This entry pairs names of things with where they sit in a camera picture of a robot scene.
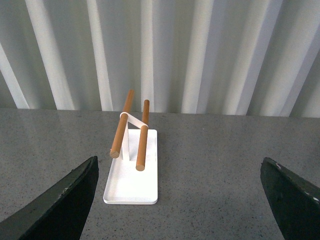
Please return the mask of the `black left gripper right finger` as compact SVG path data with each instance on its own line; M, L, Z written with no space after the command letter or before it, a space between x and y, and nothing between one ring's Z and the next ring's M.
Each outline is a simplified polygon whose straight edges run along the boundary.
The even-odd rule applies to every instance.
M320 188L269 157L260 180L276 223L286 240L320 238Z

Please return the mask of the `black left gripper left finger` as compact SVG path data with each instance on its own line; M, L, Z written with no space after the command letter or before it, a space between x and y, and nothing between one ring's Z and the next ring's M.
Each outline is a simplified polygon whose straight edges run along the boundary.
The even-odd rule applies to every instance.
M92 156L28 205L0 223L2 240L78 240L99 179Z

